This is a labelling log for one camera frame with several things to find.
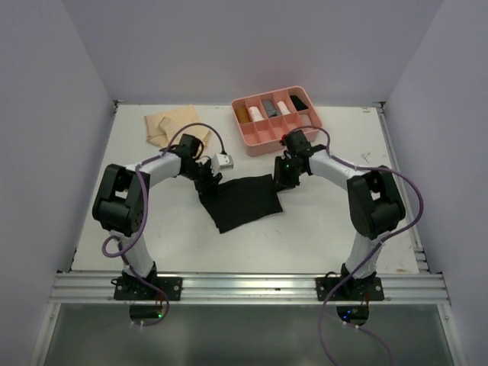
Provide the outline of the pink underwear cream waistband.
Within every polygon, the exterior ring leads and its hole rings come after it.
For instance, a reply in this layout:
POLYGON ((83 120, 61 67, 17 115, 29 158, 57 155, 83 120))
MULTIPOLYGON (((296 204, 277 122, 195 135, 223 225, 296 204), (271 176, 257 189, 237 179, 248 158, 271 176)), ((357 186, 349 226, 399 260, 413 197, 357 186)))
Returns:
POLYGON ((310 126, 312 126, 312 125, 313 125, 313 122, 312 122, 312 120, 310 119, 310 116, 309 116, 308 114, 301 114, 301 115, 300 115, 300 119, 301 119, 302 124, 303 124, 304 126, 308 126, 308 127, 310 127, 310 126))

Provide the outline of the black underwear orange trim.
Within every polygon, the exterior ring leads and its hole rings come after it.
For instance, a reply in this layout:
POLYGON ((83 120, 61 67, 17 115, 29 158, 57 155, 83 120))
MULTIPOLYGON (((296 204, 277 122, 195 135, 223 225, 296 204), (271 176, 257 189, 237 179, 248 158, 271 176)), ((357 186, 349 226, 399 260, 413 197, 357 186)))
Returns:
POLYGON ((222 183, 220 177, 194 183, 199 200, 219 233, 283 211, 270 174, 222 183))

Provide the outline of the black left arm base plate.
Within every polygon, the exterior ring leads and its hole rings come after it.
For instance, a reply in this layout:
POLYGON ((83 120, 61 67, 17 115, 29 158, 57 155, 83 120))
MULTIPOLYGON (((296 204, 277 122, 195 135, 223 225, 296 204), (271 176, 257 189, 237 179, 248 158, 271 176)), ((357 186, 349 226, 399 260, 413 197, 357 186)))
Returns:
POLYGON ((180 301, 183 288, 181 277, 158 276, 151 274, 144 278, 144 283, 134 276, 122 273, 111 280, 114 285, 115 300, 145 301, 163 300, 180 301))

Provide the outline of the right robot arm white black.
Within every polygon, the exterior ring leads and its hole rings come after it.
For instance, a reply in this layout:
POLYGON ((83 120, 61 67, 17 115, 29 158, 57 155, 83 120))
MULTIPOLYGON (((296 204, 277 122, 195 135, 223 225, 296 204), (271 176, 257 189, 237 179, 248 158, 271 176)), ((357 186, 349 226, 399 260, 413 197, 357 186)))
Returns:
POLYGON ((281 138, 283 155, 274 161, 274 186, 278 191, 300 184, 302 174, 315 175, 344 189, 349 217, 356 234, 346 259, 339 289, 348 299, 367 290, 366 278, 376 273, 383 239, 393 233, 406 216, 393 171, 385 166, 361 167, 330 152, 328 146, 312 145, 302 130, 281 138))

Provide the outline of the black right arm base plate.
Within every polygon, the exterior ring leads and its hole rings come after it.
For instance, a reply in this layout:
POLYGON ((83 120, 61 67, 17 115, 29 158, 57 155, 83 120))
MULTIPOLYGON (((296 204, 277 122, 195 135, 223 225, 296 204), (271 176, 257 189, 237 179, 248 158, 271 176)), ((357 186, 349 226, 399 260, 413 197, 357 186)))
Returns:
MULTIPOLYGON (((328 293, 343 279, 345 274, 333 271, 315 278, 316 295, 324 301, 328 293)), ((349 279, 331 296, 331 301, 382 301, 385 299, 381 279, 374 272, 362 279, 349 279)))

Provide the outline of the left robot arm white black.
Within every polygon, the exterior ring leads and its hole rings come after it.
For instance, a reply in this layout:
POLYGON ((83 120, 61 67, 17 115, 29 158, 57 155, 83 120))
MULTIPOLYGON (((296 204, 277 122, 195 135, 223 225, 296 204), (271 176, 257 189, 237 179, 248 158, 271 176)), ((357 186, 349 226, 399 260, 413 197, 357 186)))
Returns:
POLYGON ((102 175, 92 216, 108 232, 101 246, 107 258, 121 258, 125 274, 134 277, 131 289, 141 299, 156 295, 158 280, 143 232, 149 216, 149 191, 170 178, 185 177, 199 194, 212 193, 222 179, 221 171, 233 167, 232 157, 222 149, 201 161, 203 142, 183 134, 179 143, 168 146, 135 165, 108 165, 102 175))

